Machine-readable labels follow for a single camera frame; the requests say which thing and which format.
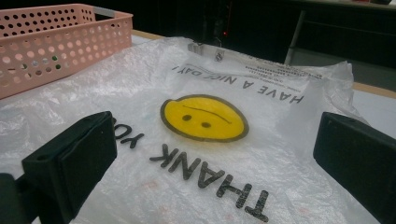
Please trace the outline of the black stand with red light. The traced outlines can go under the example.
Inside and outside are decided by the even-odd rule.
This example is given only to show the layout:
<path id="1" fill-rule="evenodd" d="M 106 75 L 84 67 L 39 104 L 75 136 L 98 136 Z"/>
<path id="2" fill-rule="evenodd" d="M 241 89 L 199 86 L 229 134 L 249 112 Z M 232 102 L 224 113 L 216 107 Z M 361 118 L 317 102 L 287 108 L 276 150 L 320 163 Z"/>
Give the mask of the black stand with red light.
<path id="1" fill-rule="evenodd" d="M 200 41 L 221 47 L 229 33 L 233 0 L 204 0 Z"/>

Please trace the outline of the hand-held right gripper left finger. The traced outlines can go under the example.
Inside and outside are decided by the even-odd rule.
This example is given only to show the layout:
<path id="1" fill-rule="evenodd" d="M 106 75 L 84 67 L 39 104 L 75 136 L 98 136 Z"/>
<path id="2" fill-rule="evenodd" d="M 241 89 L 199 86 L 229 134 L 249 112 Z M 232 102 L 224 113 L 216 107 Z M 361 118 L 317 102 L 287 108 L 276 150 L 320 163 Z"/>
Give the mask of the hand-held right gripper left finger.
<path id="1" fill-rule="evenodd" d="M 22 160 L 42 224 L 68 224 L 117 158 L 112 114 L 80 119 Z"/>

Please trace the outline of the pink perforated plastic basket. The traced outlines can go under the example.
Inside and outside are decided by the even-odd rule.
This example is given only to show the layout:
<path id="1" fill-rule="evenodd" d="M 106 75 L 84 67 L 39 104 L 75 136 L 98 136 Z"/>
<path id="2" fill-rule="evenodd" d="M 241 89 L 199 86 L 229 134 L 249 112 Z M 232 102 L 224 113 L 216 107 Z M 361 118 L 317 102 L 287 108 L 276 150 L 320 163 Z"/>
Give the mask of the pink perforated plastic basket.
<path id="1" fill-rule="evenodd" d="M 0 99 L 71 76 L 132 46 L 133 15 L 85 4 L 0 10 Z M 33 67 L 58 56 L 62 68 Z"/>

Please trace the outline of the small bottle with green cap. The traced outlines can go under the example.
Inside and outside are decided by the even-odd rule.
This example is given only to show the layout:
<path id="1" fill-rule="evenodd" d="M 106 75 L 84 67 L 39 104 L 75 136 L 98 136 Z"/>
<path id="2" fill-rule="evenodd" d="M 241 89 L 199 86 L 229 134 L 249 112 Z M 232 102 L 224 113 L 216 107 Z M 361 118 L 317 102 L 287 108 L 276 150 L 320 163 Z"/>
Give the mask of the small bottle with green cap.
<path id="1" fill-rule="evenodd" d="M 55 55 L 32 60 L 31 65 L 36 68 L 41 67 L 49 70 L 62 68 L 59 57 Z"/>

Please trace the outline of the clear plastic bag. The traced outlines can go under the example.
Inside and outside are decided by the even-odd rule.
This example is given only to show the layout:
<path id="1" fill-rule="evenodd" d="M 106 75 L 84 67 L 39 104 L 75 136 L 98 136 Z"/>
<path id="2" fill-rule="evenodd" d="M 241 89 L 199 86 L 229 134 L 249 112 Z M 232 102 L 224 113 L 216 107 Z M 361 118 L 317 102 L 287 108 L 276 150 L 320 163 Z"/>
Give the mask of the clear plastic bag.
<path id="1" fill-rule="evenodd" d="M 0 66 L 0 91 L 10 83 Z M 349 63 L 292 67 L 187 38 L 125 49 L 71 77 L 0 99 L 0 172 L 108 110 L 118 156 L 73 224 L 376 224 L 314 161 L 320 117 L 358 116 Z M 166 101 L 224 99 L 246 117 L 230 143 L 169 130 Z"/>

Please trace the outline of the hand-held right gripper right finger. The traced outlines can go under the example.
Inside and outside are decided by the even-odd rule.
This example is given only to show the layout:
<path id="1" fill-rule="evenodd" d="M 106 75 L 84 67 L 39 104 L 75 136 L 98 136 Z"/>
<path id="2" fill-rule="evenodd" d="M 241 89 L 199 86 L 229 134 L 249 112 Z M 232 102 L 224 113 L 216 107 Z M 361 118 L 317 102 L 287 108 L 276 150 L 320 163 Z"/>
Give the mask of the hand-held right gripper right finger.
<path id="1" fill-rule="evenodd" d="M 381 224 L 396 224 L 396 139 L 325 112 L 313 157 Z"/>

